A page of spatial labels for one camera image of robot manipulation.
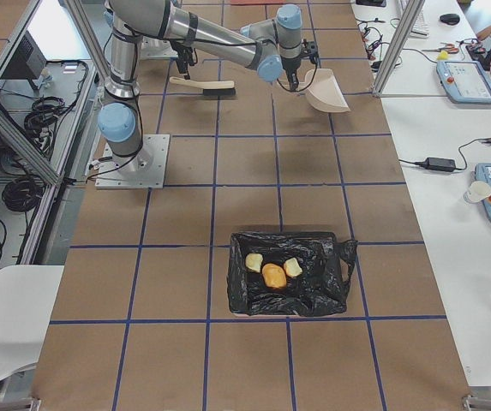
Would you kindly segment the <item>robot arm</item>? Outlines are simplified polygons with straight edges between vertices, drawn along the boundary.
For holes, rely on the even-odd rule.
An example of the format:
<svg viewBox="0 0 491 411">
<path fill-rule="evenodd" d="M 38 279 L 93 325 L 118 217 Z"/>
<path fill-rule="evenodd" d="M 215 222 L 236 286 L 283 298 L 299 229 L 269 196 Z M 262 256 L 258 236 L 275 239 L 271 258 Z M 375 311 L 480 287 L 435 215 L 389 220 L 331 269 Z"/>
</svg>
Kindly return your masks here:
<svg viewBox="0 0 491 411">
<path fill-rule="evenodd" d="M 198 63 L 197 51 L 177 40 L 144 37 L 141 43 L 141 60 L 171 59 L 177 63 L 179 74 L 190 79 L 189 67 Z"/>
<path fill-rule="evenodd" d="M 105 138 L 105 156 L 93 176 L 97 188 L 161 188 L 170 137 L 146 134 L 139 106 L 138 67 L 142 59 L 171 59 L 179 77 L 190 85 L 189 68 L 198 51 L 255 71 L 266 82 L 286 77 L 287 92 L 302 92 L 297 76 L 304 59 L 319 63 L 317 44 L 302 36 L 302 12 L 294 4 L 281 6 L 272 19 L 239 32 L 182 9 L 175 1 L 108 1 L 105 18 L 111 24 L 110 72 L 104 83 L 97 116 Z"/>
</svg>

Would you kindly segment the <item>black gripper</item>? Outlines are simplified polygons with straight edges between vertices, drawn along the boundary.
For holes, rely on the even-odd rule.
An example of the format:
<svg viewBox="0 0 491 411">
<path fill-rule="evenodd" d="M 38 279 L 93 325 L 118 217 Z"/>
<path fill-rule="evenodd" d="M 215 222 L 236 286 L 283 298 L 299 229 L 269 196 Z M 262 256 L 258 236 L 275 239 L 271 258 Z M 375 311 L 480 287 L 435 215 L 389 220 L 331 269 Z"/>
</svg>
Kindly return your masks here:
<svg viewBox="0 0 491 411">
<path fill-rule="evenodd" d="M 171 41 L 171 48 L 177 53 L 177 69 L 179 73 L 184 73 L 185 80 L 191 80 L 189 66 L 194 67 L 198 63 L 197 51 L 189 46 Z"/>
<path fill-rule="evenodd" d="M 279 47 L 283 69 L 289 81 L 289 89 L 295 92 L 299 86 L 297 71 L 301 67 L 302 61 L 308 59 L 313 65 L 318 65 L 318 45 L 315 41 L 304 39 L 296 47 L 285 49 Z"/>
</svg>

